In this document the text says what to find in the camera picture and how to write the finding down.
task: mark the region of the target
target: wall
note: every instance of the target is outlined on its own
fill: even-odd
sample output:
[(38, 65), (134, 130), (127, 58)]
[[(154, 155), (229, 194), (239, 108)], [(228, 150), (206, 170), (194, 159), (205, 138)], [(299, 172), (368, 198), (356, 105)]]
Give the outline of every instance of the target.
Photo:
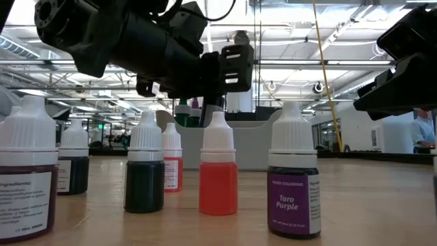
[(410, 125), (413, 120), (413, 112), (382, 120), (385, 153), (412, 153)]
[(371, 130), (381, 126), (381, 120), (373, 121), (366, 112), (355, 110), (354, 106), (340, 111), (341, 142), (348, 144), (351, 150), (373, 150)]
[[(391, 116), (373, 121), (366, 112), (355, 110), (350, 102), (336, 106), (336, 116), (341, 121), (341, 140), (351, 150), (373, 150), (371, 130), (380, 127), (381, 151), (386, 153), (412, 153), (410, 124), (412, 113)], [(308, 119), (312, 125), (333, 120), (330, 112)]]

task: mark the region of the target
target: food coloring bottle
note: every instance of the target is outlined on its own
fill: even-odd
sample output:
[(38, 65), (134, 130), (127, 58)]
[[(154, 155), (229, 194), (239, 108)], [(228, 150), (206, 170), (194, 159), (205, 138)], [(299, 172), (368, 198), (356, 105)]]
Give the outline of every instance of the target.
[(191, 104), (189, 127), (200, 127), (201, 114), (202, 110), (199, 109), (199, 101), (197, 100), (197, 98), (194, 98)]
[(88, 190), (88, 134), (80, 119), (72, 120), (62, 133), (58, 168), (58, 195), (77, 195)]
[(179, 99), (179, 105), (175, 106), (175, 121), (183, 127), (189, 124), (191, 107), (187, 105), (186, 99)]
[(207, 215), (230, 215), (238, 209), (238, 169), (234, 135), (225, 113), (214, 112), (203, 132), (199, 209)]
[(182, 148), (176, 124), (167, 123), (163, 133), (163, 154), (165, 163), (164, 192), (182, 190)]
[(431, 150), (431, 154), (434, 154), (434, 199), (436, 203), (436, 215), (437, 215), (437, 150)]
[(126, 164), (124, 210), (151, 213), (164, 205), (164, 157), (161, 129), (150, 110), (143, 111), (132, 129)]
[(23, 107), (0, 126), (0, 243), (50, 232), (57, 186), (56, 122), (44, 99), (24, 96)]
[(279, 236), (320, 234), (320, 184), (311, 124), (298, 102), (285, 102), (273, 123), (267, 174), (268, 228)]

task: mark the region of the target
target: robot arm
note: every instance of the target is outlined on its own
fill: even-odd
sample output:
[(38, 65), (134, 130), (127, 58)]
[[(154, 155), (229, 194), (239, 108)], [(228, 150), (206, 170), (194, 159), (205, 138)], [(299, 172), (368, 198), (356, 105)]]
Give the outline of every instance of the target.
[(358, 90), (356, 110), (367, 111), (372, 120), (408, 113), (413, 108), (437, 108), (437, 10), (417, 7), (378, 38), (378, 46), (397, 63), (373, 83)]
[(170, 98), (249, 90), (253, 48), (231, 45), (200, 58), (207, 18), (197, 3), (181, 2), (159, 16), (168, 0), (39, 0), (35, 24), (41, 41), (71, 54), (79, 72), (101, 77), (107, 64), (136, 72), (142, 96), (154, 96), (153, 82)]

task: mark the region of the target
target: red food coloring bottle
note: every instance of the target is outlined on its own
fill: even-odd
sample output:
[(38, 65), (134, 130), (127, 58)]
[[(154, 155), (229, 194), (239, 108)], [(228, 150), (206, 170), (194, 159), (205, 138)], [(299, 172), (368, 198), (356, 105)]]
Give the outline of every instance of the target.
[(214, 112), (203, 133), (199, 209), (207, 215), (230, 215), (238, 209), (238, 168), (232, 128), (225, 113)]

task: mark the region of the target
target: bottle label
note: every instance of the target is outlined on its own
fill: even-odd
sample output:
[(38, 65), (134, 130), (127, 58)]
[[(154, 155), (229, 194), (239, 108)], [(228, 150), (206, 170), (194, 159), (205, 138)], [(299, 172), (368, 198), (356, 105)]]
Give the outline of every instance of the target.
[(52, 173), (0, 175), (0, 239), (47, 228)]
[(57, 192), (70, 191), (71, 161), (58, 160)]
[(268, 226), (288, 234), (319, 232), (319, 176), (268, 174)]
[(164, 189), (177, 189), (178, 188), (178, 167), (179, 161), (164, 160), (165, 164), (165, 179)]

